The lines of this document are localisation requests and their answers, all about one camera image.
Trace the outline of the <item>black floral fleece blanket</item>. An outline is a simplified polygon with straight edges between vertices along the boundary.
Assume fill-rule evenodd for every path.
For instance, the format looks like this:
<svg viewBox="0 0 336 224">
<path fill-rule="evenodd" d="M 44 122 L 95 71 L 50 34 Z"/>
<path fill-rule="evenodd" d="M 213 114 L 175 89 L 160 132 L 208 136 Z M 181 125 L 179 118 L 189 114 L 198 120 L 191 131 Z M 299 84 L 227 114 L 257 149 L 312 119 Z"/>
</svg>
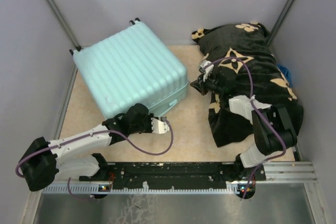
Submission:
<svg viewBox="0 0 336 224">
<path fill-rule="evenodd" d="M 203 60 L 214 64 L 211 74 L 234 77 L 237 90 L 254 95 L 258 102 L 285 105 L 299 133 L 304 110 L 277 67 L 268 37 L 269 31 L 261 23 L 226 24 L 191 33 Z"/>
</svg>

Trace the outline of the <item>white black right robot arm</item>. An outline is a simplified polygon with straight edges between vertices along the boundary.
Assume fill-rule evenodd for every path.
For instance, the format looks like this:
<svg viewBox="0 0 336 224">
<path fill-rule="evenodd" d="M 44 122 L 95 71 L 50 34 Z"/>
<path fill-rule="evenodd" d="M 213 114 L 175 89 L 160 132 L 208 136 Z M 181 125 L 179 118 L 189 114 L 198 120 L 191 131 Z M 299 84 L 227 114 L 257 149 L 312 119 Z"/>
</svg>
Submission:
<svg viewBox="0 0 336 224">
<path fill-rule="evenodd" d="M 247 96 L 237 90 L 234 77 L 200 75 L 190 85 L 201 95 L 211 94 L 208 122 L 217 147 L 254 136 L 252 145 L 236 156 L 228 180 L 248 179 L 255 167 L 296 145 L 297 132 L 285 105 Z"/>
</svg>

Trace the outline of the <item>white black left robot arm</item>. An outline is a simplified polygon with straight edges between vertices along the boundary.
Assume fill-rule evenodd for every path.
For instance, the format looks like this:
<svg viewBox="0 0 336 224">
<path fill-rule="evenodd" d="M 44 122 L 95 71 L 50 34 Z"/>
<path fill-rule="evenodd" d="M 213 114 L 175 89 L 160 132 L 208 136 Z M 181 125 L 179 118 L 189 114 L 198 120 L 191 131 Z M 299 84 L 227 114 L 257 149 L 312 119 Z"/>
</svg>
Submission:
<svg viewBox="0 0 336 224">
<path fill-rule="evenodd" d="M 137 103 L 126 113 L 106 119 L 96 127 L 58 140 L 35 139 L 19 160 L 15 173 L 24 178 L 30 191 L 49 186 L 60 173 L 60 165 L 72 157 L 126 140 L 135 133 L 155 133 L 160 118 Z"/>
</svg>

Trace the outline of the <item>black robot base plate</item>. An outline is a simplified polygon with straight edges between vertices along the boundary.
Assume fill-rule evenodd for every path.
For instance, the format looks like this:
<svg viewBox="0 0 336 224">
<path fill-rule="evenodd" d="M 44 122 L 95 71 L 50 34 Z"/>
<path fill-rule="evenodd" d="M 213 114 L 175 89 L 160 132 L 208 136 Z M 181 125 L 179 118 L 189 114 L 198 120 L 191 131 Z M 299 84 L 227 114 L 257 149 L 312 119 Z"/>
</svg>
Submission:
<svg viewBox="0 0 336 224">
<path fill-rule="evenodd" d="M 238 162 L 108 163 L 95 175 L 80 176 L 81 182 L 112 182 L 114 189 L 139 188 L 146 182 L 153 189 L 226 188 L 227 182 L 247 180 L 253 168 Z"/>
</svg>

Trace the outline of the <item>light teal hardshell suitcase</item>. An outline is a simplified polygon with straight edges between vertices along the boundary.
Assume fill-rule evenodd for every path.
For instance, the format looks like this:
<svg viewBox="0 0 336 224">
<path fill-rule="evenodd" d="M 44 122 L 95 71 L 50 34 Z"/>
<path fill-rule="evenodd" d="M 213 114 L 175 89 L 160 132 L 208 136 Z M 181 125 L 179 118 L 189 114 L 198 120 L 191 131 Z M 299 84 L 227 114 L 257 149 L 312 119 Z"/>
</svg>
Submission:
<svg viewBox="0 0 336 224">
<path fill-rule="evenodd" d="M 137 103 L 163 116 L 188 93 L 187 68 L 138 18 L 72 58 L 106 119 Z"/>
</svg>

